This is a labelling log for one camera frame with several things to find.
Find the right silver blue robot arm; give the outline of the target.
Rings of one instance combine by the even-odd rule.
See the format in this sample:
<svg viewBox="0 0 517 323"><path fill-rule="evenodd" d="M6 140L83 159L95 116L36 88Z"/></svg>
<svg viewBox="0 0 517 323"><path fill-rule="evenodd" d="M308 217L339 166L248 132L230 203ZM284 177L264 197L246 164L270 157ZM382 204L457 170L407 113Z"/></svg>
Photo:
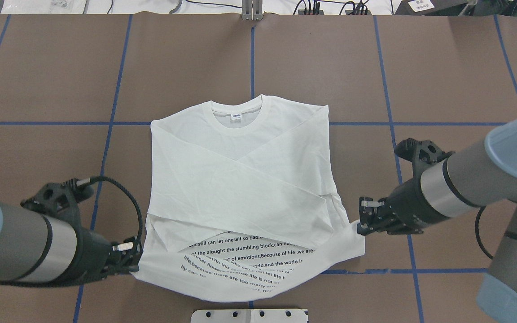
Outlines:
<svg viewBox="0 0 517 323"><path fill-rule="evenodd" d="M421 234L427 227L495 202L517 205L517 119L457 153L413 138L400 141L394 153L412 164L413 177L388 197L359 199L360 235ZM517 206L476 302L495 321L517 323Z"/></svg>

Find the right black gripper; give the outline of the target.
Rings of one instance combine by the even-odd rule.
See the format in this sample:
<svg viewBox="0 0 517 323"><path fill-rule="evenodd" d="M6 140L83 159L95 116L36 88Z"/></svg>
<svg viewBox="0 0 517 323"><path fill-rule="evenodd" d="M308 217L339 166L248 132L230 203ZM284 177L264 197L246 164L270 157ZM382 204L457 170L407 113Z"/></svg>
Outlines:
<svg viewBox="0 0 517 323"><path fill-rule="evenodd" d="M359 198L357 233L362 236L382 231L389 235L422 234L423 229L440 222L443 215L425 200L417 178L404 182L387 198Z"/></svg>

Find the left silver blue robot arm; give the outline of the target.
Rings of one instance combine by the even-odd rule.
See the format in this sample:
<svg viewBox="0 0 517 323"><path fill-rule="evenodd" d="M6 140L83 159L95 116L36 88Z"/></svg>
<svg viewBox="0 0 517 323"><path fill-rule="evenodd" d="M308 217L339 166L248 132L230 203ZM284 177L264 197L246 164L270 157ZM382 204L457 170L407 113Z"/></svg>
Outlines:
<svg viewBox="0 0 517 323"><path fill-rule="evenodd" d="M92 193L45 186L20 207L0 202L0 285L66 288L138 272L139 237L110 242L82 227L78 204Z"/></svg>

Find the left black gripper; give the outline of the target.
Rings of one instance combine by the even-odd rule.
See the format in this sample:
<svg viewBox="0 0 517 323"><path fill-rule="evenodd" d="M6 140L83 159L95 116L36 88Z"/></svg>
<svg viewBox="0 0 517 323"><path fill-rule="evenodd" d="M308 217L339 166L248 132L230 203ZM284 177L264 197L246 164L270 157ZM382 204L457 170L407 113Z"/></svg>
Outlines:
<svg viewBox="0 0 517 323"><path fill-rule="evenodd" d="M109 242L98 233L86 228L76 229L74 258L59 276L62 286L88 284L101 280L109 260L109 274L131 274L139 272L138 263L142 256L139 240L124 240L123 243Z"/></svg>

